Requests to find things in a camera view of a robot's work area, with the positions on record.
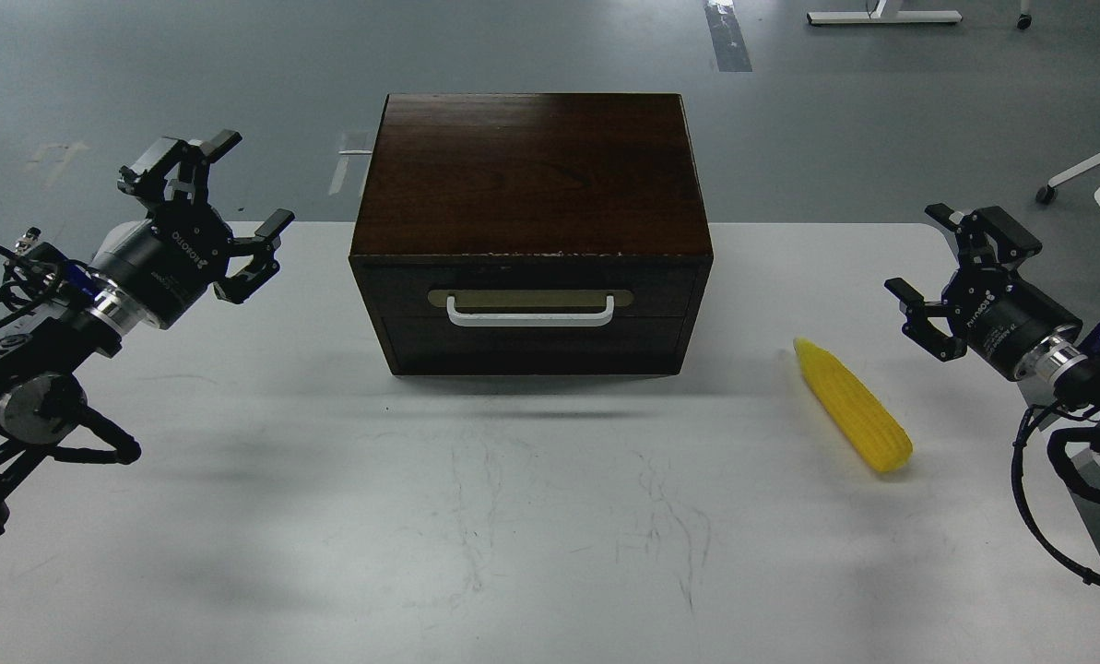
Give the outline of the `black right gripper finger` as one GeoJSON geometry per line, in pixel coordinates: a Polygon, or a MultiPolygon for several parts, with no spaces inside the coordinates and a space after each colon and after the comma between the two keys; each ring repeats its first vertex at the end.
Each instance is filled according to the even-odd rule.
{"type": "Polygon", "coordinates": [[[924,295],[901,278],[886,280],[886,290],[894,295],[905,317],[901,332],[915,341],[920,348],[941,362],[959,359],[966,354],[967,345],[963,337],[946,335],[941,328],[930,323],[932,319],[945,318],[950,311],[949,306],[928,302],[924,295]]]}
{"type": "Polygon", "coordinates": [[[1040,254],[1042,241],[1003,207],[977,207],[968,213],[944,203],[924,213],[945,231],[959,277],[1014,276],[1021,264],[1040,254]]]}

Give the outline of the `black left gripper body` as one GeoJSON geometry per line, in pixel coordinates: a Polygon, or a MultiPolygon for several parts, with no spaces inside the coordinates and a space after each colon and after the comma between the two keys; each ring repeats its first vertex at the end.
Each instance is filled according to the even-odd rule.
{"type": "Polygon", "coordinates": [[[169,201],[99,251],[91,269],[139,303],[150,325],[167,329],[224,276],[232,239],[213,207],[169,201]]]}

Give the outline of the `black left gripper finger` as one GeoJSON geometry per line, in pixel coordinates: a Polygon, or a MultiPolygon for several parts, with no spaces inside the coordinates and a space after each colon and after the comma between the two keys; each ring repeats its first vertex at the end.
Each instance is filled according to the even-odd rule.
{"type": "Polygon", "coordinates": [[[233,276],[224,276],[213,283],[213,291],[218,299],[242,305],[276,276],[280,269],[279,261],[275,258],[275,252],[280,247],[280,233],[293,221],[295,214],[292,210],[280,207],[260,224],[254,235],[232,240],[228,258],[249,256],[251,261],[233,276]]]}
{"type": "Polygon", "coordinates": [[[208,201],[209,171],[241,142],[230,129],[208,140],[155,140],[136,163],[119,169],[119,192],[135,198],[150,219],[218,215],[208,201]]]}

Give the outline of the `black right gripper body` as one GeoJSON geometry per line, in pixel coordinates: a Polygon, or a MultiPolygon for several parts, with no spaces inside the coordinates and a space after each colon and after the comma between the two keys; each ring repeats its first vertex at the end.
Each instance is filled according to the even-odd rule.
{"type": "Polygon", "coordinates": [[[959,269],[944,294],[947,325],[1008,381],[1022,381],[1048,337],[1072,341],[1084,321],[1007,269],[959,269]]]}

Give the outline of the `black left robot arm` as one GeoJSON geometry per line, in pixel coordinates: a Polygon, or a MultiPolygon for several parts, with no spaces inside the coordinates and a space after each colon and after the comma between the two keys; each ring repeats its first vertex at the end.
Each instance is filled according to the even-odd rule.
{"type": "Polygon", "coordinates": [[[131,464],[141,446],[94,410],[75,370],[111,358],[140,324],[166,329],[213,290],[246,302],[279,270],[275,253],[292,211],[239,237],[208,201],[212,165],[241,143],[165,137],[120,170],[118,189],[146,215],[108,239],[94,261],[70,259],[31,228],[0,244],[0,536],[7,496],[41,462],[131,464]]]}

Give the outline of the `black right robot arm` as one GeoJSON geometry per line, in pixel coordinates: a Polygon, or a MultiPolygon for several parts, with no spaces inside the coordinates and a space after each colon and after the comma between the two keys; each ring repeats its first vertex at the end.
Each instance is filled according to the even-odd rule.
{"type": "Polygon", "coordinates": [[[1084,477],[1068,453],[1069,445],[1082,443],[1100,464],[1100,321],[1092,335],[1081,337],[1082,321],[1022,277],[1019,268],[1043,245],[1003,207],[965,213],[934,203],[925,213],[946,232],[957,270],[938,300],[926,299],[904,279],[886,280],[886,290],[905,316],[901,331],[941,362],[972,351],[1007,381],[1037,378],[1047,388],[1047,398],[1028,403],[1019,421],[1011,493],[1040,547],[1084,584],[1100,588],[1094,569],[1065,555],[1043,534],[1024,490],[1030,438],[1047,421],[1062,419],[1068,427],[1048,436],[1048,462],[1069,493],[1100,505],[1100,488],[1084,477]]]}

